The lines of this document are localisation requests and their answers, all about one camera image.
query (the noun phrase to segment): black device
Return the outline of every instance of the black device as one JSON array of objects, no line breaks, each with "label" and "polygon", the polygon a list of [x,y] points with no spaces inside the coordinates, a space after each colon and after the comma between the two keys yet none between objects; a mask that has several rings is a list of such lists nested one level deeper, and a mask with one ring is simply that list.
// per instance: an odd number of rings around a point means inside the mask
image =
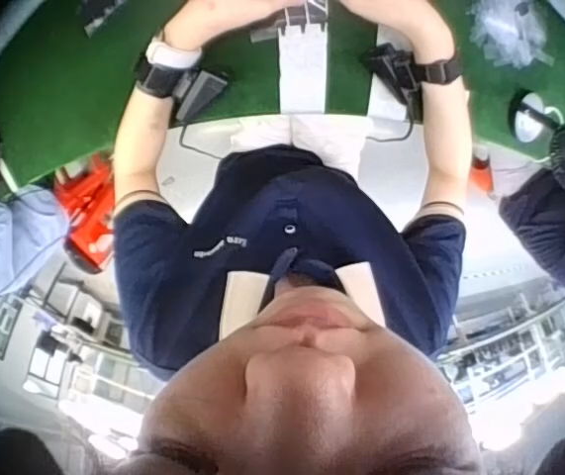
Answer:
[{"label": "black device", "polygon": [[396,49],[391,43],[370,51],[362,62],[390,90],[396,99],[409,107],[412,120],[423,120],[422,83],[450,84],[462,75],[460,55],[447,61],[417,64],[411,51]]},{"label": "black device", "polygon": [[177,84],[187,72],[188,69],[173,69],[160,64],[150,64],[145,52],[140,56],[135,67],[137,87],[159,99],[172,96]]},{"label": "black device", "polygon": [[185,71],[172,95],[176,103],[176,125],[191,124],[229,85],[228,78],[221,74],[205,69]]}]

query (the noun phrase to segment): white paper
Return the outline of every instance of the white paper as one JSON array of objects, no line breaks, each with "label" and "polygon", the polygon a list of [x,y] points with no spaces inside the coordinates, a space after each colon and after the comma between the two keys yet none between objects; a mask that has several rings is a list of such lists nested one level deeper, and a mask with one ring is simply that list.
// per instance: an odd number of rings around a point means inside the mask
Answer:
[{"label": "white paper", "polygon": [[326,111],[328,27],[286,27],[280,32],[280,113],[323,114]]}]

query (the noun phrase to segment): forearm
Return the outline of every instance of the forearm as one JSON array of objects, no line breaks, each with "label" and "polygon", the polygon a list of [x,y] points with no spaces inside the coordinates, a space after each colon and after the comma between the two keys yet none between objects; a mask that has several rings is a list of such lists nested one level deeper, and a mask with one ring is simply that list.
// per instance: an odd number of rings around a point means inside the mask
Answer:
[{"label": "forearm", "polygon": [[165,144],[172,99],[137,88],[122,118],[113,156],[117,201],[137,190],[158,192],[156,165]]},{"label": "forearm", "polygon": [[[397,26],[411,40],[418,64],[449,60],[456,46],[447,25],[426,2]],[[448,85],[423,83],[424,142],[429,177],[424,204],[434,201],[464,207],[472,157],[472,131],[462,78]]]}]

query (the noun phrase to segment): hand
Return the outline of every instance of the hand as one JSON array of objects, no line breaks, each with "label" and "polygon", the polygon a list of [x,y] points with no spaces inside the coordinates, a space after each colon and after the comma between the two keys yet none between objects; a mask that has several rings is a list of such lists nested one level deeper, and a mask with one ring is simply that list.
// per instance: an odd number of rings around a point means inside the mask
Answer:
[{"label": "hand", "polygon": [[194,50],[223,33],[245,27],[304,0],[189,0],[165,26],[165,40]]}]

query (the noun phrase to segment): white wristband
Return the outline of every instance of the white wristband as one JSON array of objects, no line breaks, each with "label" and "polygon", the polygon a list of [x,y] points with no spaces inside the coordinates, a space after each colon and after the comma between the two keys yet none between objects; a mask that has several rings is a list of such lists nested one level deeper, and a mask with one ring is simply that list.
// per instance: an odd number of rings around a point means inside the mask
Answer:
[{"label": "white wristband", "polygon": [[170,47],[158,40],[153,40],[145,51],[147,62],[171,69],[188,69],[199,61],[201,55],[203,55],[201,49],[185,51],[176,47]]}]

